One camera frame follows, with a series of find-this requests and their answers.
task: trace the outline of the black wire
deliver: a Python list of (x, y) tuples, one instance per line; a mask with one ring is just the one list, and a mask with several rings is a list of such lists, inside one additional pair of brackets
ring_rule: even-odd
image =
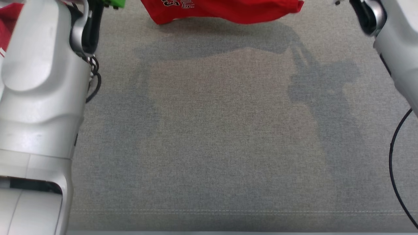
[(96, 73), (95, 76), (97, 76), (97, 86), (93, 93), (87, 97), (86, 103), (90, 102), (99, 93), (100, 87), (102, 86), (102, 76), (99, 73)]
[(90, 94), (87, 99), (86, 99), (86, 103), (90, 102), (96, 95), (97, 93), (99, 93), (100, 87), (102, 86), (102, 76), (99, 73), (99, 61), (97, 60), (97, 58), (95, 56), (90, 57), (90, 64), (93, 67), (93, 76), (97, 77), (97, 86), (94, 89), (93, 93)]
[(390, 174), (390, 181), (392, 182), (393, 190), (395, 191), (396, 197), (398, 198), (398, 201), (400, 205), (402, 206), (403, 211), (405, 211), (405, 214), (408, 216), (408, 218), (411, 220), (411, 222), (414, 224), (415, 228), (418, 229), (418, 224), (415, 221), (415, 219), (412, 217), (412, 215), (409, 213), (408, 209), (406, 208), (405, 204), (403, 203), (398, 189), (396, 188), (395, 179), (393, 177), (393, 167), (392, 167), (392, 155), (393, 155), (393, 146), (395, 145), (396, 136), (398, 135), (398, 132), (400, 128), (402, 127), (402, 124), (405, 122), (406, 118), (412, 113), (412, 109), (409, 109), (408, 112), (403, 116), (402, 120), (399, 122), (398, 127), (395, 130), (395, 133), (392, 137), (392, 142), (390, 143), (390, 150), (389, 150), (389, 174)]
[(95, 56), (90, 57), (90, 64), (93, 66), (93, 74), (99, 71), (99, 61)]

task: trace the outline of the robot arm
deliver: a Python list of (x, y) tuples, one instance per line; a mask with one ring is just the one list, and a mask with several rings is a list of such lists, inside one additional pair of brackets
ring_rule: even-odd
[(350, 0), (362, 30), (418, 116), (418, 1)]
[(104, 6), (82, 2), (91, 17), (59, 0), (28, 1), (11, 38), (1, 71), (0, 235), (66, 233), (87, 58)]

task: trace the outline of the green object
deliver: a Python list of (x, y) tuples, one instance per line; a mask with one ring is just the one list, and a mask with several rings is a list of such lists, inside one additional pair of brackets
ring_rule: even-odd
[(103, 0), (106, 5), (117, 7), (117, 8), (124, 8), (126, 0)]

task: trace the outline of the red cloth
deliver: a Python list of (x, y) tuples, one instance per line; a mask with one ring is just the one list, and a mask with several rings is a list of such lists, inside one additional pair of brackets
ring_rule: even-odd
[(235, 23), (272, 21), (301, 10), (300, 0), (141, 0), (157, 24), (186, 17), (219, 17)]
[(12, 3), (0, 8), (0, 48), (4, 51), (7, 51), (22, 8), (23, 4), (21, 3)]

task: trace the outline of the gray tablecloth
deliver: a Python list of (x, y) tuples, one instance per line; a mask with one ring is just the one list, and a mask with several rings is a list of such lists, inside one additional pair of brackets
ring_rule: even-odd
[[(348, 2), (250, 26), (105, 10), (70, 229), (408, 232), (407, 102)], [(395, 147), (418, 202), (418, 123)]]

